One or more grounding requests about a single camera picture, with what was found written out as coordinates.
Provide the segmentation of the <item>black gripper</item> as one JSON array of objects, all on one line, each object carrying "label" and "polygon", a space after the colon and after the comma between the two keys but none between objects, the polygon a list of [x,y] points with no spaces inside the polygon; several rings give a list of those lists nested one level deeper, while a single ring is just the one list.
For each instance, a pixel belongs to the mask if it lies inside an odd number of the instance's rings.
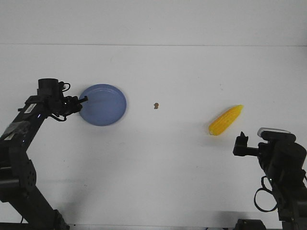
[{"label": "black gripper", "polygon": [[81,104],[88,101],[84,96],[78,99],[77,96],[64,96],[64,92],[70,89],[71,85],[58,79],[39,79],[37,95],[43,100],[44,106],[53,117],[67,117],[81,111]]},{"label": "black gripper", "polygon": [[258,148],[250,148],[247,147],[248,137],[241,131],[240,135],[236,138],[233,154],[235,156],[262,157],[270,155],[278,141],[291,143],[296,141],[294,134],[260,134],[260,137],[267,141],[267,143],[261,142],[258,144]]}]

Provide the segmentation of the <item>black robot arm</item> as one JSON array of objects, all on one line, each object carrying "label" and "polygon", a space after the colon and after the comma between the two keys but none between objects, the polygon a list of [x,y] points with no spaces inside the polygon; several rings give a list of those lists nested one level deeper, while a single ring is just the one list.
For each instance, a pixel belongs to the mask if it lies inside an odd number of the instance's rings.
[{"label": "black robot arm", "polygon": [[9,203],[26,223],[0,224],[2,230],[68,230],[60,212],[53,209],[36,186],[36,171],[26,153],[48,117],[66,121],[88,98],[64,96],[66,83],[39,79],[37,94],[30,96],[0,137],[0,200]]},{"label": "black robot arm", "polygon": [[264,141],[257,148],[248,147],[248,137],[241,132],[237,136],[233,154],[255,156],[265,175],[261,188],[271,194],[276,204],[270,211],[277,211],[284,230],[307,228],[307,180],[303,164],[306,149],[296,143],[296,136],[289,131],[262,127],[257,135]]}]

